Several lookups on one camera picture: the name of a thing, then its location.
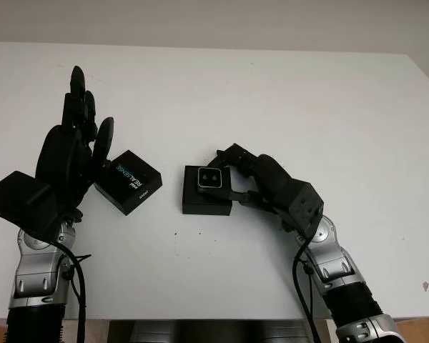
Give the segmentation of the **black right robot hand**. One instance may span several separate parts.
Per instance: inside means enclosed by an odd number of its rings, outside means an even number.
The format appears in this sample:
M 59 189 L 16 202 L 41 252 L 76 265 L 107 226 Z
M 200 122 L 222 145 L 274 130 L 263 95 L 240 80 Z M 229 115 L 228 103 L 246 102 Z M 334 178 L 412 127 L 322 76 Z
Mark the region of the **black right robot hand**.
M 236 192 L 222 185 L 211 188 L 199 185 L 197 191 L 217 199 L 239 202 L 244 207 L 260 209 L 277 214 L 273 200 L 291 176 L 272 157 L 261 154 L 255 156 L 238 144 L 233 144 L 225 150 L 218 150 L 217 156 L 207 165 L 209 168 L 223 170 L 233 166 L 244 178 L 252 177 L 256 183 L 256 191 Z

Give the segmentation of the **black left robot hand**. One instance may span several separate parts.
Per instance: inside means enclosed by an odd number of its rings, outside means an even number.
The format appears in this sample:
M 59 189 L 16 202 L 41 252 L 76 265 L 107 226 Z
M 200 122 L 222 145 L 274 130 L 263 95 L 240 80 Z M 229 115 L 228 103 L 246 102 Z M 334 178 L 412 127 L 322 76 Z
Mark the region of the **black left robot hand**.
M 84 72 L 75 66 L 70 91 L 64 96 L 61 124 L 47 134 L 35 174 L 53 189 L 62 217 L 81 219 L 78 206 L 108 165 L 114 119 L 107 117 L 97 125 L 96 113 L 94 95 L 86 88 Z

